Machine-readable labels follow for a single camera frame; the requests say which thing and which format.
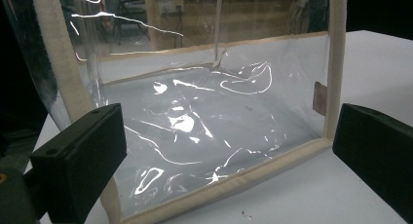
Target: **dark background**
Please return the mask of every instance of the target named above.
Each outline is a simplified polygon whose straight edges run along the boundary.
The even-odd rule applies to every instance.
[[[369,30],[413,40],[412,1],[348,0],[347,31]],[[47,111],[31,82],[3,5],[0,7],[0,20],[0,44],[3,47],[0,53],[1,158],[6,149],[10,148],[8,145],[13,143],[25,142],[34,145]]]

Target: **transparent plastic enclosure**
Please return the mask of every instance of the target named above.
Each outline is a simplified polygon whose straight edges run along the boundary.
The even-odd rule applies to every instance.
[[[123,218],[322,136],[328,1],[60,0],[93,106],[122,104]]]

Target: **wrinkled plastic film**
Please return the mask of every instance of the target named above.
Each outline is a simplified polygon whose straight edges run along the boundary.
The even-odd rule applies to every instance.
[[[328,1],[60,0],[93,107],[123,107],[123,218],[322,137]]]

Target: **clear plastic sheet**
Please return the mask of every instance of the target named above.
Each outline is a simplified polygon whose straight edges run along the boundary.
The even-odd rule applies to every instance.
[[[123,107],[124,218],[321,137],[328,0],[60,3],[93,106]]]
[[[311,106],[327,41],[321,34],[242,45],[227,49],[219,67],[186,66],[105,86],[108,101],[123,105],[129,145],[115,174],[123,214],[319,138],[323,117]],[[313,46],[324,50],[309,53]]]

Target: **white table surface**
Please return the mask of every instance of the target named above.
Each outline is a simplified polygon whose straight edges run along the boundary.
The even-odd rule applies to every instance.
[[[367,31],[347,33],[341,100],[413,126],[413,41]],[[36,147],[57,133],[48,116]],[[105,219],[96,205],[87,223]],[[405,222],[329,148],[238,195],[166,223]]]

